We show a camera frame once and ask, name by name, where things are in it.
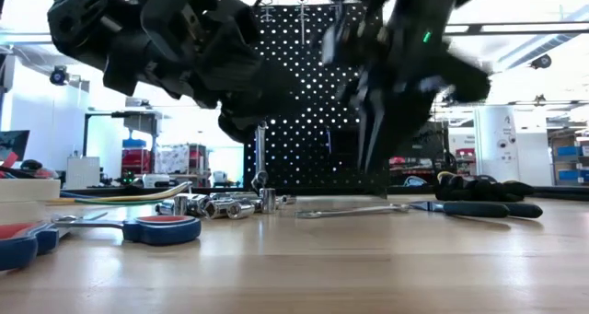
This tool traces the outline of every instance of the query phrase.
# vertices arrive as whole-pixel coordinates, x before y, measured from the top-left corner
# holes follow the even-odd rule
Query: monitor
[[[10,153],[18,156],[17,161],[22,161],[28,141],[29,130],[0,132],[0,161],[6,160]]]

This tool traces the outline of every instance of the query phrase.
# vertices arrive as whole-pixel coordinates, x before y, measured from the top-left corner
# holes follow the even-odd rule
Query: green led light
[[[432,33],[430,31],[425,32],[425,34],[423,35],[423,42],[427,43],[427,41],[429,41],[431,37]]]

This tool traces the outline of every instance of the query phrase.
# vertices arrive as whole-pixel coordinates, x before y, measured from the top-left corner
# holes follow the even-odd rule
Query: blue handle
[[[0,271],[25,268],[59,244],[59,230],[46,223],[0,226],[0,234]]]
[[[192,216],[149,216],[122,222],[125,240],[152,246],[175,245],[201,235],[201,220]]]

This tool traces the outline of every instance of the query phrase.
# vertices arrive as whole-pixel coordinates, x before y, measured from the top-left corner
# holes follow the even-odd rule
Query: black pegboard
[[[364,8],[348,6],[348,19],[362,20]],[[387,163],[382,172],[364,175],[356,167],[356,158],[329,154],[328,128],[357,126],[355,110],[335,98],[338,87],[357,76],[351,68],[326,68],[320,51],[309,43],[321,34],[334,17],[333,5],[306,6],[305,41],[301,36],[299,6],[271,6],[256,9],[262,40],[256,50],[269,60],[283,64],[301,81],[302,89],[291,92],[306,107],[294,115],[268,119],[266,131],[266,170],[268,186],[289,189],[373,189],[385,191],[388,185]],[[245,145],[244,181],[255,174],[255,140]]]

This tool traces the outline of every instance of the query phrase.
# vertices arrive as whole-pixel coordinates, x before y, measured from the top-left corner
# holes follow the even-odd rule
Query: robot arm
[[[470,0],[397,0],[388,23],[375,21],[387,0],[360,0],[361,23],[348,23],[343,0],[322,39],[323,64],[359,67],[340,92],[360,113],[359,167],[367,172],[430,118],[451,87],[458,102],[485,99],[488,74],[448,52],[451,12]],[[221,103],[219,126],[246,142],[273,113],[298,110],[294,76],[250,48],[259,39],[251,7],[239,0],[55,0],[48,13],[56,48],[104,72],[103,84],[131,96],[137,82],[204,108]]]
[[[470,0],[397,0],[385,26],[375,12],[387,0],[360,1],[364,20],[338,18],[321,48],[324,64],[361,68],[339,98],[360,113],[358,165],[373,172],[429,120],[437,93],[450,87],[454,100],[473,102],[487,98],[491,85],[487,73],[452,55],[443,39],[451,12]]]
[[[55,0],[48,21],[57,50],[103,71],[105,87],[131,96],[144,82],[220,103],[219,126],[238,142],[297,106],[295,78],[249,46],[260,36],[239,0]]]

